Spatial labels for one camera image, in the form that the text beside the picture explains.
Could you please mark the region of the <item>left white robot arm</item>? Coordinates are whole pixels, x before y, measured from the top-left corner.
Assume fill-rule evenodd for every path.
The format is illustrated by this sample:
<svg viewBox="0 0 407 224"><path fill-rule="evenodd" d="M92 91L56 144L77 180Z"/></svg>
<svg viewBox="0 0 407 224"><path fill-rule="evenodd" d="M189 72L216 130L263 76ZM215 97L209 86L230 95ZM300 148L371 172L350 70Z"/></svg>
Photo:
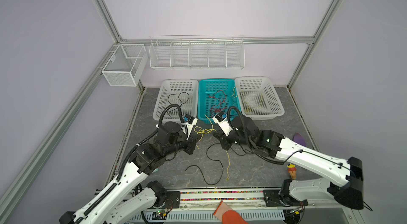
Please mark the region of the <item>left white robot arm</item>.
<svg viewBox="0 0 407 224"><path fill-rule="evenodd" d="M135 145L119 166L118 174L89 203L77 211L68 211L60 219L61 224L124 224L138 212L165 203L166 189L157 181L135 197L125 197L156 169L166 163L169 155L183 151L194 153L198 141L192 132L198 119L183 115L178 104L171 104L163 111L166 114L175 108L179 122L159 122L153 133Z"/></svg>

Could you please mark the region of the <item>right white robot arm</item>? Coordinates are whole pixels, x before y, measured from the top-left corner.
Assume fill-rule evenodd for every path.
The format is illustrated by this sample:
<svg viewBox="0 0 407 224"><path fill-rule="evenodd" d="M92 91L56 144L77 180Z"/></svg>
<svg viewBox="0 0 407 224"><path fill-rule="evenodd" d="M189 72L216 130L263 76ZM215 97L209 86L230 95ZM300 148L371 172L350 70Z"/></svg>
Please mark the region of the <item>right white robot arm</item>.
<svg viewBox="0 0 407 224"><path fill-rule="evenodd" d="M293 164L313 172L320 179L284 181L279 197L283 204L310 199L334 199L340 205L362 210L364 175L362 161L356 157L341 159L307 148L272 130L261 130L246 116L228 120L226 115L213 118L220 131L214 133L223 149L237 144L266 162Z"/></svg>

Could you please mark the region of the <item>right white plastic basket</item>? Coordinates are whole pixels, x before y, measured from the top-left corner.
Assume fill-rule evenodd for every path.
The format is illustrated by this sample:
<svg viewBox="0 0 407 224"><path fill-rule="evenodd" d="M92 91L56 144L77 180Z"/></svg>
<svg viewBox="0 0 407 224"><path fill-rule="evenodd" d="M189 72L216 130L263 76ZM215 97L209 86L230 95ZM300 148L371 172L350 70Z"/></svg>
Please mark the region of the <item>right white plastic basket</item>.
<svg viewBox="0 0 407 224"><path fill-rule="evenodd" d="M244 116L253 120L272 120L284 115L283 105L268 77L238 77L234 81Z"/></svg>

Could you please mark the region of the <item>white plastic basket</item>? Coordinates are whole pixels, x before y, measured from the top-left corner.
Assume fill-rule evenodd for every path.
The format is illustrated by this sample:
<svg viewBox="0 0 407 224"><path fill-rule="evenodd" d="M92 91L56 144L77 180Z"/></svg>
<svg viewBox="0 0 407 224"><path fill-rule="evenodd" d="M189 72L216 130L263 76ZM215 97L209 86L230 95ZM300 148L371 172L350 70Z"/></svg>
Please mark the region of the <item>white plastic basket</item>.
<svg viewBox="0 0 407 224"><path fill-rule="evenodd" d="M153 119L158 121L164 109L178 104L182 115L197 117L199 82L193 79L170 79L162 82L155 104Z"/></svg>
<svg viewBox="0 0 407 224"><path fill-rule="evenodd" d="M253 120L272 120L284 115L283 105L268 77L238 77L234 81L244 116Z"/></svg>

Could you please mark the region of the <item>teal plastic basket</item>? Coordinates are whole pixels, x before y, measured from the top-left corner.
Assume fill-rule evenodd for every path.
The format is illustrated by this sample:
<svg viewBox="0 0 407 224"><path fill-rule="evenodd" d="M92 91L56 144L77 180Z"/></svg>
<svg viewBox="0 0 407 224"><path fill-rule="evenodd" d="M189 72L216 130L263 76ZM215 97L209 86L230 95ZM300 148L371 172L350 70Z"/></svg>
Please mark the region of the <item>teal plastic basket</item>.
<svg viewBox="0 0 407 224"><path fill-rule="evenodd" d="M221 111L227 113L231 106L241 110L233 79L205 79L199 82L198 119L210 124L216 114Z"/></svg>

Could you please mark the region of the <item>left white plastic basket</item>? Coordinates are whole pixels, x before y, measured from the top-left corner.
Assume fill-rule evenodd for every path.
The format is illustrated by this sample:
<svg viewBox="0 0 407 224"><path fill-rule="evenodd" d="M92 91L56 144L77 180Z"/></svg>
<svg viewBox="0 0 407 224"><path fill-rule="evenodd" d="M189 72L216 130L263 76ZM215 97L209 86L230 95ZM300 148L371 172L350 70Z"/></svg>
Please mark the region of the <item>left white plastic basket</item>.
<svg viewBox="0 0 407 224"><path fill-rule="evenodd" d="M162 82L155 104L153 119L158 121L164 109L178 104L182 115L197 117L199 82L193 79L170 79Z"/></svg>

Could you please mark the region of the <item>purple plastic spoon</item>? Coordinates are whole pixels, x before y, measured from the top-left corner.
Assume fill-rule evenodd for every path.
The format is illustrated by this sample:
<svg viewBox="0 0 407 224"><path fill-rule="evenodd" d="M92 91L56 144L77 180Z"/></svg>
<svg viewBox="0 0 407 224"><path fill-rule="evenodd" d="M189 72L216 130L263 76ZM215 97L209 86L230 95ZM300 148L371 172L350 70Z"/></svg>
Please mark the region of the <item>purple plastic spoon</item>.
<svg viewBox="0 0 407 224"><path fill-rule="evenodd" d="M304 137L303 137L301 134L299 134L298 132L296 132L296 133L294 134L294 136L293 136L293 141L294 141L296 144L300 144L300 145L303 146L303 147L306 147L306 146L307 146L306 140L305 140Z"/></svg>

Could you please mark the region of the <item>colourful bead strip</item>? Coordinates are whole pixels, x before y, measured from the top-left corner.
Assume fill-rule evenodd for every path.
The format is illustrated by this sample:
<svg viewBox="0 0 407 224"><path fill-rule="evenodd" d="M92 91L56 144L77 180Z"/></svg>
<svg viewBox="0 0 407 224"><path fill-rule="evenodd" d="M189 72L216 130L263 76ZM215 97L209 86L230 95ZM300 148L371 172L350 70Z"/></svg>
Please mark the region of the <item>colourful bead strip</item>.
<svg viewBox="0 0 407 224"><path fill-rule="evenodd" d="M182 191L181 201L263 200L263 190L210 190Z"/></svg>

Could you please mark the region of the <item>toy ice cream cone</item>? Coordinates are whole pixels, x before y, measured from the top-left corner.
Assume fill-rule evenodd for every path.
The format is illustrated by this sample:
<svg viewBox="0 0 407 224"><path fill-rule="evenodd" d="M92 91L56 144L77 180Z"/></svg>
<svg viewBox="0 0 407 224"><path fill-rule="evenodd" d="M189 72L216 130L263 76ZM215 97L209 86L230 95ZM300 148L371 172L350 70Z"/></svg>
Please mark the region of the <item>toy ice cream cone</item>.
<svg viewBox="0 0 407 224"><path fill-rule="evenodd" d="M294 164L289 164L289 165L287 166L287 168L288 168L288 172L289 172L289 175L290 175L291 179L297 179L297 169L296 169L296 166L295 166Z"/></svg>

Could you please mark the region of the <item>orange red glove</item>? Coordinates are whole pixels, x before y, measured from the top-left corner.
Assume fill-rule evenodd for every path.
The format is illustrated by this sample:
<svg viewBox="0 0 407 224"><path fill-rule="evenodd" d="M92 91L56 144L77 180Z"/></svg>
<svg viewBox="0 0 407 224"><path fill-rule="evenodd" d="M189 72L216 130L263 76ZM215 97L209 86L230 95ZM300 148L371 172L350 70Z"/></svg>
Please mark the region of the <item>orange red glove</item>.
<svg viewBox="0 0 407 224"><path fill-rule="evenodd" d="M230 208L224 201L220 202L213 216L222 224L248 224L238 212Z"/></svg>

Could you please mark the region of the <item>white mesh wall box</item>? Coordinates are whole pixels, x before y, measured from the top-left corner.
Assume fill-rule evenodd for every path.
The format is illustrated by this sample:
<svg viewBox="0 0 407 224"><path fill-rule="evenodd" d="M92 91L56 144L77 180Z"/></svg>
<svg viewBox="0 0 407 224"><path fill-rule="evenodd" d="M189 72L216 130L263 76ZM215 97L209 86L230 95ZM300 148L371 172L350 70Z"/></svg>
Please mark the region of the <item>white mesh wall box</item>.
<svg viewBox="0 0 407 224"><path fill-rule="evenodd" d="M119 44L102 69L110 86L137 87L148 61L143 44Z"/></svg>

